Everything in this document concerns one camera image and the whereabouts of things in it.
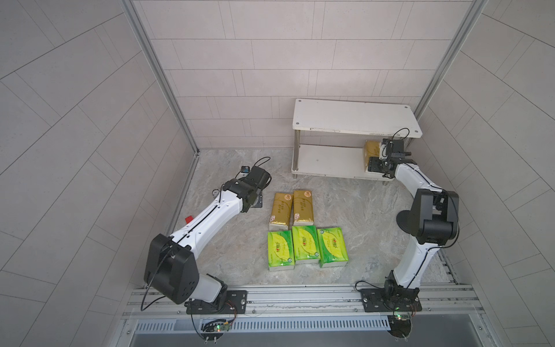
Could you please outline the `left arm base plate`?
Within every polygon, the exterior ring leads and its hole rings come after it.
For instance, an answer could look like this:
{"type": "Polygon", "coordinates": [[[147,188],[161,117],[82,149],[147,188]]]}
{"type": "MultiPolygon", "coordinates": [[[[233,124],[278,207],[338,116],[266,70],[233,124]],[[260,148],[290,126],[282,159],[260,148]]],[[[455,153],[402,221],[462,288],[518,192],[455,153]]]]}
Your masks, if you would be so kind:
{"type": "Polygon", "coordinates": [[[213,302],[193,300],[185,304],[186,313],[193,315],[235,315],[246,312],[248,291],[225,290],[213,302]]]}

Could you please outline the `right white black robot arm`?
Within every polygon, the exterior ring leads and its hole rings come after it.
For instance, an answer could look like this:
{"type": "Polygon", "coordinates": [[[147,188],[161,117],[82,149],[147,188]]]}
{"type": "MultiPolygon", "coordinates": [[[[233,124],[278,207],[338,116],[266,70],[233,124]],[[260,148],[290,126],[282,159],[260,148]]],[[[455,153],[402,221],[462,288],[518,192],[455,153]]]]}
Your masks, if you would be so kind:
{"type": "Polygon", "coordinates": [[[459,197],[432,182],[410,159],[404,141],[368,141],[364,163],[369,173],[402,183],[413,196],[409,210],[396,216],[399,228],[411,236],[399,265],[384,283],[384,300],[392,303],[417,299],[421,279],[432,257],[456,242],[459,234],[459,197]]]}

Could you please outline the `gold tissue pack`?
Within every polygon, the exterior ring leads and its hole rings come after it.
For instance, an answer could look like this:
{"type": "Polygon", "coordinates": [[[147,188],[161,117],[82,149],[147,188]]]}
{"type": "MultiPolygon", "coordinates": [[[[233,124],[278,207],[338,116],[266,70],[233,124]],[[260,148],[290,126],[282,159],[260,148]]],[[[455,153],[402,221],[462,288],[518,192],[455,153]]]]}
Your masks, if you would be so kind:
{"type": "Polygon", "coordinates": [[[293,225],[313,226],[315,223],[313,197],[310,190],[295,190],[293,193],[293,225]]]}
{"type": "Polygon", "coordinates": [[[380,157],[381,143],[377,141],[367,140],[364,145],[364,168],[366,172],[371,171],[371,158],[380,157]]]}
{"type": "Polygon", "coordinates": [[[270,231],[287,231],[290,229],[293,195],[291,193],[276,193],[270,215],[270,231]]]}

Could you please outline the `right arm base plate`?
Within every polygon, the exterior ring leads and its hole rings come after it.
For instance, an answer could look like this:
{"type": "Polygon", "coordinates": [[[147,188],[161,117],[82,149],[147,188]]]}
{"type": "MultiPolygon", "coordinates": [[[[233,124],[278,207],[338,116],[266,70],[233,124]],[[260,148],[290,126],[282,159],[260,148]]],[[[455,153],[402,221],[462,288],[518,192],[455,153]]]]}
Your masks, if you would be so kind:
{"type": "Polygon", "coordinates": [[[359,289],[364,312],[420,312],[420,289],[359,289]]]}

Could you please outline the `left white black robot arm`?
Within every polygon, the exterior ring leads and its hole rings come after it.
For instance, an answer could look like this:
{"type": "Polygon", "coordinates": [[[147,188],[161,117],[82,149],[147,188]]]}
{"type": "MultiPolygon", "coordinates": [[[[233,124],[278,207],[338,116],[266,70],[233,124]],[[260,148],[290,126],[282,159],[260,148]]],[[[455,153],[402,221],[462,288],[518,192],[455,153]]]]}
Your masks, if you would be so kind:
{"type": "Polygon", "coordinates": [[[228,221],[246,213],[260,200],[270,185],[270,173],[251,167],[243,177],[233,178],[215,191],[211,202],[185,227],[169,236],[157,235],[150,243],[144,281],[175,304],[192,300],[221,311],[228,301],[228,287],[221,280],[202,275],[197,267],[200,253],[228,221]]]}

